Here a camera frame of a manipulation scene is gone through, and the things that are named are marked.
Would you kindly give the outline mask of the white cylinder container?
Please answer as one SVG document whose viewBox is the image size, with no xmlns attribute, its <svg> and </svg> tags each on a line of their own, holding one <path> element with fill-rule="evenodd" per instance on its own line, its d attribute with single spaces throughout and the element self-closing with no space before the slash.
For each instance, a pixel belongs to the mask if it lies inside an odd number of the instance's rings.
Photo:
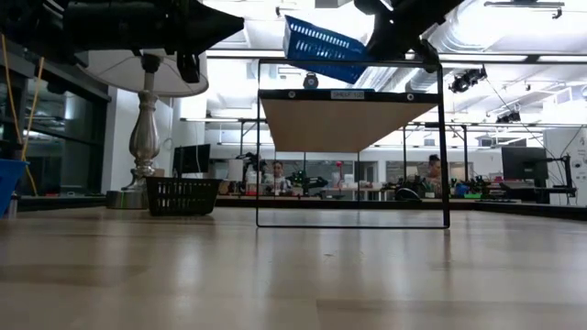
<svg viewBox="0 0 587 330">
<path fill-rule="evenodd" d="M 244 173 L 243 159 L 230 159 L 228 161 L 227 179 L 231 182 L 242 182 Z"/>
</svg>

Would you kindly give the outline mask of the black plastic basket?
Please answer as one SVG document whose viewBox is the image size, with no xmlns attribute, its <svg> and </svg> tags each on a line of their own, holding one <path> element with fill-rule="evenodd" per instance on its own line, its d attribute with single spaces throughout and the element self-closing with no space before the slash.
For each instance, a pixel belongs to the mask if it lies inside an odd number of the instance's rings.
<svg viewBox="0 0 587 330">
<path fill-rule="evenodd" d="M 213 212 L 220 183 L 218 179 L 146 179 L 152 216 L 193 216 Z"/>
</svg>

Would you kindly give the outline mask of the person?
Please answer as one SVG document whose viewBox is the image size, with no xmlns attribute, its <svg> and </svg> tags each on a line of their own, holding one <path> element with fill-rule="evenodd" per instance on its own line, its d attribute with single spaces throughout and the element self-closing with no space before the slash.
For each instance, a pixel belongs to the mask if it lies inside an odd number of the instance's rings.
<svg viewBox="0 0 587 330">
<path fill-rule="evenodd" d="M 272 164 L 270 185 L 276 194 L 288 193 L 291 190 L 291 183 L 285 177 L 283 164 L 279 160 L 275 160 Z"/>
<path fill-rule="evenodd" d="M 432 154 L 428 157 L 426 191 L 433 193 L 436 198 L 442 195 L 441 159 L 438 154 Z"/>
</svg>

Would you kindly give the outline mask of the white shade silver table lamp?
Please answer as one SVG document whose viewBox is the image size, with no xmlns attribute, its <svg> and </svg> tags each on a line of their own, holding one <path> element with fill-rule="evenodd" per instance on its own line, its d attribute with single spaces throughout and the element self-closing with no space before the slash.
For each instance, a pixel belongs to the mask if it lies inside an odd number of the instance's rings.
<svg viewBox="0 0 587 330">
<path fill-rule="evenodd" d="M 124 124 L 127 137 L 113 134 L 115 141 L 126 141 L 134 160 L 130 183 L 105 193 L 109 209 L 140 210 L 148 207 L 147 179 L 153 176 L 153 161 L 160 153 L 160 138 L 156 126 L 156 104 L 161 96 L 170 98 L 203 94 L 209 88 L 207 57 L 202 52 L 191 56 L 195 62 L 197 82 L 187 82 L 180 74 L 178 55 L 168 55 L 162 49 L 92 50 L 89 64 L 83 71 L 100 83 L 126 92 L 130 110 L 135 110 L 134 122 Z"/>
</svg>

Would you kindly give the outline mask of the blue plastic basket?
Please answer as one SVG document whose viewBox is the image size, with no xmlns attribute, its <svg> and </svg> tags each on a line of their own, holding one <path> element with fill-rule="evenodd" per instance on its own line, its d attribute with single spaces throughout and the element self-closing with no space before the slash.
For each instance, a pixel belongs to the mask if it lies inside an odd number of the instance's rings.
<svg viewBox="0 0 587 330">
<path fill-rule="evenodd" d="M 0 219 L 6 218 L 11 195 L 16 192 L 27 165 L 27 161 L 0 159 Z"/>
<path fill-rule="evenodd" d="M 283 36 L 285 58 L 297 67 L 354 84 L 366 71 L 361 65 L 309 64 L 305 61 L 370 61 L 365 46 L 358 40 L 310 22 L 285 16 Z"/>
</svg>

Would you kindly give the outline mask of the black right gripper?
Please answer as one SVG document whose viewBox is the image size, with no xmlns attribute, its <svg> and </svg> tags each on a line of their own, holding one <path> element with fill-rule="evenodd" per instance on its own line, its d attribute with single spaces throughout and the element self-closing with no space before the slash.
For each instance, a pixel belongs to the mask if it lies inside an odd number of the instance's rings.
<svg viewBox="0 0 587 330">
<path fill-rule="evenodd" d="M 439 67 L 437 50 L 422 35 L 434 25 L 442 25 L 446 15 L 463 0 L 353 0 L 367 16 L 374 16 L 374 27 L 366 46 L 375 60 L 404 59 L 412 50 L 427 73 Z"/>
</svg>

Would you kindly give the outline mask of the black computer monitor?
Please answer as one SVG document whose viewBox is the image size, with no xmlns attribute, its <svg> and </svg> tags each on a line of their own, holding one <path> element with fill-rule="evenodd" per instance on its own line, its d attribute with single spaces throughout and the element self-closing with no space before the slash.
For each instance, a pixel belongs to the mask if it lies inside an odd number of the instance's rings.
<svg viewBox="0 0 587 330">
<path fill-rule="evenodd" d="M 207 173 L 210 152 L 210 144 L 175 148 L 172 164 L 173 175 L 182 177 L 184 174 Z"/>
<path fill-rule="evenodd" d="M 501 153 L 507 181 L 545 181 L 548 178 L 547 152 L 544 148 L 502 147 Z"/>
</svg>

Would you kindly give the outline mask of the wooden shelf with black frame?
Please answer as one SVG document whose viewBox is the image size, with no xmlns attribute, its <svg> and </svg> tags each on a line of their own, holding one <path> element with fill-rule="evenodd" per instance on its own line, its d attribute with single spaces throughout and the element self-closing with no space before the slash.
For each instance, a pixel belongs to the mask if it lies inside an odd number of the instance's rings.
<svg viewBox="0 0 587 330">
<path fill-rule="evenodd" d="M 424 69 L 417 60 L 308 61 L 309 64 L 361 65 Z M 263 89 L 257 91 L 257 113 L 265 114 L 274 148 L 281 152 L 360 153 L 418 116 L 437 108 L 442 173 L 442 224 L 450 228 L 448 148 L 443 68 L 435 71 L 435 93 L 370 92 L 365 89 Z M 362 90 L 364 100 L 332 100 L 333 90 Z"/>
</svg>

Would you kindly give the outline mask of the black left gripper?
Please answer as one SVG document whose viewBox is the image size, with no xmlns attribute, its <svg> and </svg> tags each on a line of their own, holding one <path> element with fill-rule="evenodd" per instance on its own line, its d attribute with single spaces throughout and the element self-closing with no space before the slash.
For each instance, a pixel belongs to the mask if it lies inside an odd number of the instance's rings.
<svg viewBox="0 0 587 330">
<path fill-rule="evenodd" d="M 244 28 L 244 18 L 199 0 L 71 0 L 63 28 L 79 50 L 163 50 L 187 83 L 200 81 L 196 50 Z"/>
</svg>

